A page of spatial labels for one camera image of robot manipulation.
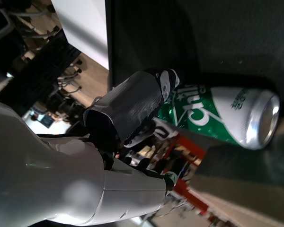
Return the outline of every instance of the green soda can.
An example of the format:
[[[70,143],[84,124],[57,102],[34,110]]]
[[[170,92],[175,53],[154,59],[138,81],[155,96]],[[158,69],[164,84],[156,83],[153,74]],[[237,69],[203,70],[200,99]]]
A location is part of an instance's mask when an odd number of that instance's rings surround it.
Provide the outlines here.
[[[279,106],[278,96],[269,90],[183,85],[170,94],[158,118],[256,150],[271,140]]]

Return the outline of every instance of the aluminum can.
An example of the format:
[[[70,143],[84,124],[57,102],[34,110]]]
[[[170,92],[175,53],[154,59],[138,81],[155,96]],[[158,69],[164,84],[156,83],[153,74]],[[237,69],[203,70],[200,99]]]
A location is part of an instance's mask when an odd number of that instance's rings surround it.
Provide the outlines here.
[[[206,136],[256,150],[271,140],[279,97],[262,89],[183,85],[172,92],[158,117]]]

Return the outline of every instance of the can lid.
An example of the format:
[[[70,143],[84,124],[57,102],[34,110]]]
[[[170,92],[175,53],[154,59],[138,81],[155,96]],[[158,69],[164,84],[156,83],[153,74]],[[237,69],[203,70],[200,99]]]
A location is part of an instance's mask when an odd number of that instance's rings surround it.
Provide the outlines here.
[[[248,118],[246,144],[250,149],[262,149],[271,140],[279,118],[280,100],[271,91],[261,91]]]

